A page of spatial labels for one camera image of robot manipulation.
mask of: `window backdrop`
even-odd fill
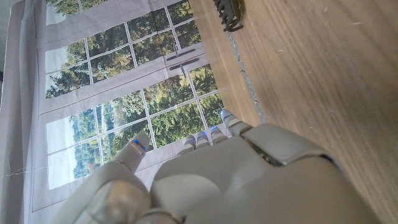
[[[139,131],[151,138],[136,172],[149,188],[185,136],[221,123],[223,104],[187,0],[27,0],[12,9],[10,38],[1,186],[22,184],[13,196],[20,200],[2,196],[4,205],[22,206],[22,223],[46,222]],[[18,162],[7,161],[13,157]]]

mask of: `window pane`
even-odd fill
[[[195,21],[176,27],[175,33],[177,34],[181,48],[189,47],[201,42],[199,30]]]
[[[130,47],[126,46],[98,58],[91,59],[94,83],[134,68]]]
[[[179,24],[193,18],[192,9],[188,0],[180,1],[171,6],[167,6],[173,25]]]
[[[197,104],[190,103],[151,119],[157,147],[204,129]]]
[[[101,165],[96,139],[48,156],[49,189],[92,174]]]
[[[88,109],[45,125],[47,153],[66,149],[96,135],[94,110]]]
[[[220,118],[220,112],[224,108],[224,105],[220,94],[216,93],[214,95],[207,96],[199,102],[209,128],[223,122]]]
[[[140,123],[133,124],[130,127],[126,127],[103,136],[101,138],[101,142],[104,162],[110,161],[114,155],[116,155],[116,153],[118,153],[140,131],[150,136],[148,121],[141,121]],[[151,150],[153,150],[152,143],[146,151],[149,152]]]
[[[83,8],[83,11],[98,5],[99,3],[105,2],[106,0],[80,0],[81,2],[81,7]]]
[[[158,9],[127,22],[127,26],[131,40],[135,41],[156,31],[169,28],[170,24],[166,16],[166,11]]]
[[[189,79],[176,75],[144,89],[149,114],[154,114],[193,98]]]
[[[137,64],[155,60],[163,55],[167,55],[174,51],[175,40],[173,32],[167,31],[161,34],[148,37],[136,44],[133,44],[134,53],[136,55]]]
[[[45,72],[54,72],[87,59],[85,41],[79,40],[68,46],[45,52]]]
[[[78,14],[80,12],[77,0],[46,0],[46,3],[46,25],[62,22],[68,16]]]
[[[196,68],[191,70],[189,73],[192,77],[193,86],[195,87],[198,96],[217,90],[216,81],[210,65]]]
[[[96,107],[100,133],[145,117],[140,91],[130,93]]]
[[[53,98],[90,84],[87,63],[45,76],[45,98]]]
[[[124,24],[114,26],[106,31],[87,38],[89,56],[95,56],[128,43]]]

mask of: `wood grain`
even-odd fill
[[[209,26],[208,21],[219,20],[213,11],[205,11],[201,1],[191,1],[200,37],[205,46],[206,56],[215,75],[224,107],[243,121],[257,126],[261,123],[251,99],[238,61],[229,44],[227,35],[219,26]]]
[[[191,3],[207,19],[201,35],[222,30],[212,0]],[[245,0],[244,8],[233,37],[266,120],[334,154],[380,219],[398,223],[398,2]],[[209,35],[205,47],[225,41]],[[229,74],[217,71],[216,81]]]

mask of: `white curtain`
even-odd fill
[[[47,223],[139,131],[152,139],[136,172],[149,189],[183,136],[221,123],[221,108],[186,0],[17,3],[0,107],[0,222]]]

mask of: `robotic hand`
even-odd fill
[[[186,138],[150,192],[133,173],[149,138],[139,133],[91,174],[52,223],[379,223],[332,157],[272,124],[253,128],[229,111],[232,133]]]

